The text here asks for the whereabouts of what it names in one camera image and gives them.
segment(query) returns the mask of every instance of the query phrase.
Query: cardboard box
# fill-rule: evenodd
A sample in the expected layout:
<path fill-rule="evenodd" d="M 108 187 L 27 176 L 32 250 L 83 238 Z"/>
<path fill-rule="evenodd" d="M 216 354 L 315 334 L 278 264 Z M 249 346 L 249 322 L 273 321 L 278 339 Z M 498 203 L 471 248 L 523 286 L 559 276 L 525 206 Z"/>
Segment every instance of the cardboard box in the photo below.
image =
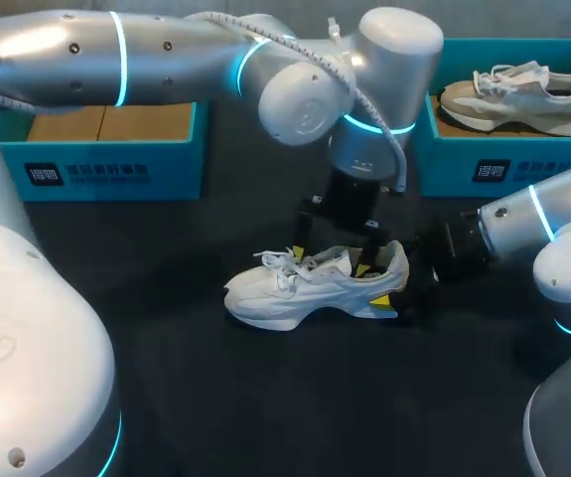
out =
<path fill-rule="evenodd" d="M 0 143 L 25 202 L 188 201 L 201 194 L 207 106 L 0 112 Z"/>
<path fill-rule="evenodd" d="M 571 169 L 571 137 L 519 126 L 490 134 L 469 132 L 438 114 L 436 96 L 446 85 L 471 79 L 473 71 L 532 60 L 571 74 L 571 40 L 445 40 L 411 138 L 423 196 L 498 198 Z"/>

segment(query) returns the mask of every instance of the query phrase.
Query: white shoelace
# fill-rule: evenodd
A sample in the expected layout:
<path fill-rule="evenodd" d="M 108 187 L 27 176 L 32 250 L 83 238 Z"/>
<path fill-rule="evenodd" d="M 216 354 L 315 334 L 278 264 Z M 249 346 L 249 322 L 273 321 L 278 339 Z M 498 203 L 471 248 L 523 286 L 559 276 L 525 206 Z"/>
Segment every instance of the white shoelace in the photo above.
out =
<path fill-rule="evenodd" d="M 479 93 L 516 91 L 516 87 L 512 84 L 511 78 L 498 72 L 499 70 L 509 70 L 510 68 L 514 67 L 510 65 L 496 65 L 489 74 L 473 72 L 475 90 Z"/>
<path fill-rule="evenodd" d="M 304 280 L 311 280 L 309 269 L 316 266 L 310 257 L 298 261 L 290 248 L 287 248 L 287 251 L 262 251 L 254 256 L 260 256 L 263 266 L 276 271 L 276 281 L 281 291 L 290 289 L 299 276 Z"/>

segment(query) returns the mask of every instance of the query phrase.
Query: white robotic arm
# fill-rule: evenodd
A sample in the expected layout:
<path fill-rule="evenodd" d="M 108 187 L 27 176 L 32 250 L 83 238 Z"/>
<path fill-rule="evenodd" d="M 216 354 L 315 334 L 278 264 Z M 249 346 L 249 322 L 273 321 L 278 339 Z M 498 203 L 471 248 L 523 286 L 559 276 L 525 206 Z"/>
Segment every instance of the white robotic arm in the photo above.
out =
<path fill-rule="evenodd" d="M 240 95 L 278 141 L 315 141 L 358 180 L 406 186 L 405 143 L 443 45 L 418 14 L 378 8 L 344 38 L 297 39 L 268 15 L 186 19 L 47 11 L 0 18 L 0 102 L 168 104 Z"/>

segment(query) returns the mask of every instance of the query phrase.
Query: white sneaker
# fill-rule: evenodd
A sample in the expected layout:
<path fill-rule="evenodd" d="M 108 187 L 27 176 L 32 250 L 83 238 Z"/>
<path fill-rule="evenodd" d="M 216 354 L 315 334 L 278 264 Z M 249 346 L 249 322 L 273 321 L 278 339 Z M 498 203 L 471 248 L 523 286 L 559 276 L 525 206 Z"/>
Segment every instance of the white sneaker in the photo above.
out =
<path fill-rule="evenodd" d="M 453 119 L 478 131 L 520 122 L 571 136 L 571 75 L 552 73 L 537 62 L 496 66 L 489 74 L 474 72 L 472 81 L 446 86 L 440 103 Z"/>
<path fill-rule="evenodd" d="M 360 248 L 335 246 L 302 262 L 292 250 L 258 253 L 263 266 L 233 278 L 225 307 L 240 321 L 266 330 L 290 331 L 319 308 L 338 308 L 359 318 L 396 318 L 388 294 L 404 289 L 409 265 L 402 245 L 382 248 L 375 267 L 351 278 Z"/>

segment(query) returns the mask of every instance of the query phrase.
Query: white cable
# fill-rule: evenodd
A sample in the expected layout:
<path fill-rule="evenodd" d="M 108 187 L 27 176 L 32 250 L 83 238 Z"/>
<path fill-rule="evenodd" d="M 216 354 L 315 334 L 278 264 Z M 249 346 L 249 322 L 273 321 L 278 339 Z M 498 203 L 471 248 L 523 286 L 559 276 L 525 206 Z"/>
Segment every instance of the white cable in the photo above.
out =
<path fill-rule="evenodd" d="M 382 131 L 384 138 L 387 140 L 391 149 L 393 150 L 393 155 L 397 161 L 397 181 L 395 183 L 394 189 L 397 192 L 404 192 L 406 189 L 406 156 L 404 155 L 404 150 L 397 142 L 397 139 L 393 136 L 390 128 L 382 119 L 382 116 L 377 112 L 373 104 L 368 100 L 368 98 L 360 91 L 357 86 L 353 85 L 350 80 L 343 75 L 333 64 L 330 60 L 317 55 L 313 51 L 308 48 L 303 47 L 296 41 L 290 40 L 288 38 L 283 37 L 280 34 L 269 32 L 265 30 L 263 27 L 253 25 L 242 18 L 234 17 L 233 15 L 227 15 L 224 13 L 219 12 L 202 12 L 197 13 L 195 15 L 190 15 L 186 17 L 186 20 L 207 20 L 210 22 L 219 23 L 221 25 L 228 25 L 233 27 L 238 27 L 248 32 L 252 32 L 256 35 L 260 35 L 261 37 L 267 38 L 278 45 L 282 45 L 290 50 L 299 53 L 300 55 L 304 56 L 308 60 L 311 60 L 313 63 L 321 67 L 325 72 L 331 75 L 334 79 L 336 79 L 343 87 L 347 90 L 349 94 L 355 94 L 357 101 L 362 105 L 364 110 L 368 113 L 371 117 L 373 122 L 379 129 Z M 330 20 L 330 34 L 336 33 L 336 23 L 335 21 L 332 22 Z"/>
<path fill-rule="evenodd" d="M 40 107 L 30 104 L 29 102 L 13 99 L 0 94 L 0 108 L 14 109 L 17 111 L 27 112 L 29 114 L 63 114 L 79 110 L 79 107 Z"/>

